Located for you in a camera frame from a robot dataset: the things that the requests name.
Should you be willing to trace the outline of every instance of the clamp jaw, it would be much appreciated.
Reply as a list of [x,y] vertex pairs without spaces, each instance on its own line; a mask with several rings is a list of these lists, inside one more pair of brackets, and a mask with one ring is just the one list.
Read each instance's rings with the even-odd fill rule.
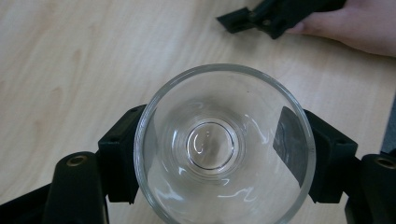
[[334,11],[346,0],[265,0],[253,10],[241,8],[217,17],[231,34],[257,28],[277,39],[312,12]]

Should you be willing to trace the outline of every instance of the wooden table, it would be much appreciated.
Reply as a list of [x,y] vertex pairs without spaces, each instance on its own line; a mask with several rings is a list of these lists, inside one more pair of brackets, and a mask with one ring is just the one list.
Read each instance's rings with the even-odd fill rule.
[[[260,0],[0,2],[0,203],[51,181],[62,157],[96,151],[129,108],[201,64],[238,63],[285,85],[302,106],[360,144],[381,147],[396,60],[332,40],[249,30],[215,18]],[[308,197],[291,223],[346,223],[344,206]],[[162,223],[139,191],[111,223]]]

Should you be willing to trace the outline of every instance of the black clamp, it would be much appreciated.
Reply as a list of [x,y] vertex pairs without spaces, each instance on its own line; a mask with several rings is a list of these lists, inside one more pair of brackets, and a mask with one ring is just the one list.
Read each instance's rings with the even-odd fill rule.
[[[138,191],[134,175],[134,134],[145,106],[129,110],[99,141],[99,150],[78,152],[60,160],[52,183],[0,205],[1,223],[108,223],[105,197],[133,203]],[[396,157],[355,157],[354,141],[305,110],[317,149],[317,166],[309,195],[316,203],[339,203],[348,195],[348,223],[396,223]],[[301,127],[296,115],[282,110],[274,149],[300,182]],[[294,160],[286,160],[292,153]]]
[[231,34],[257,28],[277,39],[312,12],[333,11],[346,0],[265,0],[253,10],[247,7],[218,17]]

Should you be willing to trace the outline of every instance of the metal screw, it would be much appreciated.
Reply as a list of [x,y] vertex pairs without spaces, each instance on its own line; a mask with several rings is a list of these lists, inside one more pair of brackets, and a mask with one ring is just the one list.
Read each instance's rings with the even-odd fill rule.
[[82,163],[84,163],[87,159],[88,159],[87,156],[79,155],[79,156],[75,156],[75,157],[73,157],[73,158],[70,158],[70,159],[67,161],[66,164],[67,164],[68,166],[78,166],[78,165],[81,165]]
[[385,168],[396,170],[396,163],[385,158],[375,158],[375,162]]

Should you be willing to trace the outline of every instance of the clear glass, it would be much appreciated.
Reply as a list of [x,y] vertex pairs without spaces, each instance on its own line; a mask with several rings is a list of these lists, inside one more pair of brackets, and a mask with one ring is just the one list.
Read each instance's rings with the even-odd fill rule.
[[[283,122],[287,109],[292,123]],[[315,170],[304,111],[252,68],[210,64],[166,83],[134,141],[139,186],[167,223],[284,223]]]

